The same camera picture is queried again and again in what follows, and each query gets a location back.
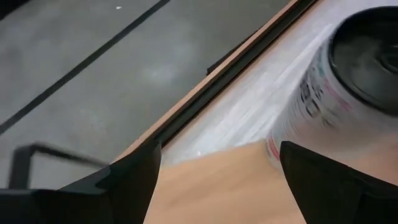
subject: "printed label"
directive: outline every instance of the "printed label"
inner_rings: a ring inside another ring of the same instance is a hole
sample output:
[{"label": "printed label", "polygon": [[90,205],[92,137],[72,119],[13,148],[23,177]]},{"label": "printed label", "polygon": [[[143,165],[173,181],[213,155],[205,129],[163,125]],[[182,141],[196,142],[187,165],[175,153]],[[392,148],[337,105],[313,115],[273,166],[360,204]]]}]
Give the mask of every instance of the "printed label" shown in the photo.
[{"label": "printed label", "polygon": [[397,123],[396,118],[363,105],[340,85],[329,65],[327,43],[317,50],[266,138],[274,162],[279,161],[282,141],[324,154],[355,151],[376,142],[386,121]]}]

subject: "black floor marking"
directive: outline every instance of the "black floor marking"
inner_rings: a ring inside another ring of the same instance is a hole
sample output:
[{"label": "black floor marking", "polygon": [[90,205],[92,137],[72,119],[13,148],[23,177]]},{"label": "black floor marking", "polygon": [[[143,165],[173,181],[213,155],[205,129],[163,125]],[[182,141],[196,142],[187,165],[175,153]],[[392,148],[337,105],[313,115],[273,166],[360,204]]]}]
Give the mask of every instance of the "black floor marking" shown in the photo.
[{"label": "black floor marking", "polygon": [[112,39],[107,41],[104,45],[102,45],[99,49],[97,49],[94,53],[80,62],[75,68],[70,70],[66,75],[60,78],[53,85],[44,90],[40,95],[36,96],[31,102],[29,102],[26,106],[20,109],[17,113],[8,118],[3,124],[0,124],[0,135],[6,132],[8,129],[13,127],[19,120],[21,120],[24,116],[30,113],[33,109],[43,103],[48,97],[54,94],[57,90],[59,90],[62,86],[68,83],[70,80],[75,78],[81,71],[83,71],[87,66],[92,64],[95,60],[97,60],[101,55],[103,55],[106,51],[108,51],[111,47],[117,44],[121,39],[125,38],[132,30],[142,24],[146,19],[148,19],[153,13],[157,12],[160,8],[165,6],[170,0],[160,0],[146,12],[144,12],[141,16],[139,16],[135,21],[130,23],[126,28],[124,28],[121,32],[116,34]]}]

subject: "wooden board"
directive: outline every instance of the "wooden board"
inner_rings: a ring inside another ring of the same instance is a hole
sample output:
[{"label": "wooden board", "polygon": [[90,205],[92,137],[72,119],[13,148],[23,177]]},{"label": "wooden board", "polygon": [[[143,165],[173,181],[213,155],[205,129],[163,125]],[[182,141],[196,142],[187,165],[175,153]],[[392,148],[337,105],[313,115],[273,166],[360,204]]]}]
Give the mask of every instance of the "wooden board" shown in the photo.
[{"label": "wooden board", "polygon": [[305,223],[263,145],[162,169],[145,223]]}]

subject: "cylinder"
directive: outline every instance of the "cylinder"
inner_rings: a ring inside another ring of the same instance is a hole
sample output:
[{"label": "cylinder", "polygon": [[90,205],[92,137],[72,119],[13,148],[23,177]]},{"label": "cylinder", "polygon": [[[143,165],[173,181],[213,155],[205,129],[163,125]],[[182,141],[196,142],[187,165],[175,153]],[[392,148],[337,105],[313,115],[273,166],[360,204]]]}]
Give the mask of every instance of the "cylinder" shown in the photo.
[{"label": "cylinder", "polygon": [[377,7],[345,19],[322,43],[266,151],[277,167],[282,141],[346,158],[398,141],[397,133],[398,7]]}]

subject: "concrete floor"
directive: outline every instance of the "concrete floor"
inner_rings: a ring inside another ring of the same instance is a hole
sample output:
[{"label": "concrete floor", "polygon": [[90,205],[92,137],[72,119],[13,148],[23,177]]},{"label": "concrete floor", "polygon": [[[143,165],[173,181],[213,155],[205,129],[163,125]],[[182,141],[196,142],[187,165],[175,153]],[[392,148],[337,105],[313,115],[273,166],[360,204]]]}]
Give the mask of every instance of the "concrete floor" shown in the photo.
[{"label": "concrete floor", "polygon": [[[170,1],[0,136],[0,186],[11,152],[21,144],[48,142],[112,161],[202,80],[212,63],[287,2]],[[0,120],[153,4],[32,0],[1,21]],[[90,172],[40,157],[32,186],[57,188]]]}]

